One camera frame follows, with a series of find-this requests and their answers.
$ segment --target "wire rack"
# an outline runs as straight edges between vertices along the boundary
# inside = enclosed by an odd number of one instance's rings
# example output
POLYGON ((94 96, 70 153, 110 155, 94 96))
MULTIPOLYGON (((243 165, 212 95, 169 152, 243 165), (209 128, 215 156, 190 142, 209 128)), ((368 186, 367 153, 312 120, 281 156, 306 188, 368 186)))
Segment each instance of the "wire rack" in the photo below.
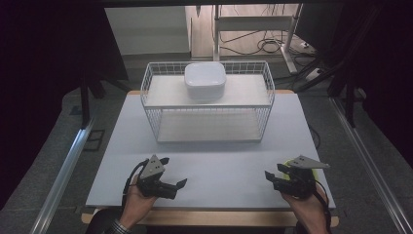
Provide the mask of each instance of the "wire rack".
POLYGON ((190 63, 146 68, 141 101, 157 142, 261 141, 275 97, 267 62, 222 61, 227 83, 217 101, 189 98, 183 76, 190 63))

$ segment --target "white wall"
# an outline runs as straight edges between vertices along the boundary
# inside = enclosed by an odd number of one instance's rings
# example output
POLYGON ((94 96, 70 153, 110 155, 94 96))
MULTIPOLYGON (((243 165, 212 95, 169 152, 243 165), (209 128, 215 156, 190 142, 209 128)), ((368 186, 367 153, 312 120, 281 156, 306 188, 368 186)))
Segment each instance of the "white wall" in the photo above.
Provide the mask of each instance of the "white wall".
POLYGON ((121 55, 189 52, 185 7, 105 11, 121 55))

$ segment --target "white table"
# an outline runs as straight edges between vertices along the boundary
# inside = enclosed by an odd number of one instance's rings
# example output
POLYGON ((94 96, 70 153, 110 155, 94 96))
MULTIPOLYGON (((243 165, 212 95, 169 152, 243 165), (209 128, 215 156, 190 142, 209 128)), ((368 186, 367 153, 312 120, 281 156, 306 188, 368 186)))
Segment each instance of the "white table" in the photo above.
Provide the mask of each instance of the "white table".
MULTIPOLYGON (((157 143, 143 111, 140 95, 130 94, 121 110, 86 205, 98 208, 120 206, 125 181, 131 170, 152 154, 170 158, 161 181, 176 183, 188 178, 186 186, 178 191, 174 200, 158 199, 154 210, 165 211, 164 214, 178 211, 184 217, 187 216, 182 214, 185 212, 218 217, 216 212, 274 216, 277 212, 287 211, 289 205, 274 190, 273 184, 266 180, 264 171, 282 177, 282 173, 277 171, 277 163, 284 163, 300 154, 319 160, 295 94, 276 95, 260 143, 186 144, 157 143)), ((318 178, 327 190, 330 208, 334 209, 334 200, 322 170, 318 170, 318 178)), ((164 214, 152 212, 146 221, 158 223, 156 216, 165 217, 164 214)))

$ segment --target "metal rail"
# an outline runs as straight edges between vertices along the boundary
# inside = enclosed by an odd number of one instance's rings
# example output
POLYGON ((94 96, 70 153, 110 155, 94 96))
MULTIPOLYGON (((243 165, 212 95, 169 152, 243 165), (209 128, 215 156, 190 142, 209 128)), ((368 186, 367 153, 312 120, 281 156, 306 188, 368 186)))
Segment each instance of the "metal rail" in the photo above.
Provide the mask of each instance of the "metal rail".
POLYGON ((353 128, 351 124, 347 121, 346 116, 344 115, 344 107, 340 102, 340 99, 337 97, 332 97, 330 99, 332 102, 341 123, 344 126, 346 133, 349 136, 350 141, 357 151, 357 155, 366 169, 368 175, 370 176, 371 181, 373 182, 377 193, 382 199, 385 207, 387 208, 392 220, 394 221, 395 226, 398 229, 399 233, 411 234, 413 229, 409 220, 406 217, 406 214, 395 197, 392 190, 389 188, 385 182, 382 174, 377 168, 374 160, 372 159, 370 153, 365 147, 361 137, 359 136, 357 129, 353 128))
POLYGON ((57 209, 58 203, 66 189, 66 185, 72 176, 73 170, 76 166, 77 160, 82 153, 83 146, 88 139, 89 132, 94 125, 94 116, 89 121, 85 129, 79 130, 76 135, 75 140, 73 141, 72 146, 66 156, 66 159, 61 166, 60 171, 56 177, 56 180, 52 186, 52 189, 49 192, 48 197, 46 198, 45 203, 43 204, 40 213, 37 215, 36 221, 33 224, 33 227, 30 230, 30 233, 40 234, 46 233, 49 228, 49 225, 52 221, 52 218, 57 209))

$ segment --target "human hand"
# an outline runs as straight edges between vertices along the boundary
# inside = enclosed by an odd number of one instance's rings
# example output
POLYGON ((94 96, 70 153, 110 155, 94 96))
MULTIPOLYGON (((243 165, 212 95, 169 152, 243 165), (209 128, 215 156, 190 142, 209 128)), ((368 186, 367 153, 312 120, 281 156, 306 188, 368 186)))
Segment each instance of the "human hand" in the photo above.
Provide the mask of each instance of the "human hand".
POLYGON ((137 175, 133 177, 128 190, 127 202, 119 222, 131 229, 141 221, 152 209, 157 197, 144 197, 136 186, 137 175))
MULTIPOLYGON (((325 193, 317 185, 318 194, 327 201, 325 193)), ((326 220, 322 204, 312 195, 308 199, 297 199, 293 196, 282 193, 282 197, 289 204, 294 211, 298 221, 304 225, 307 232, 310 234, 323 234, 328 233, 326 230, 326 220)))

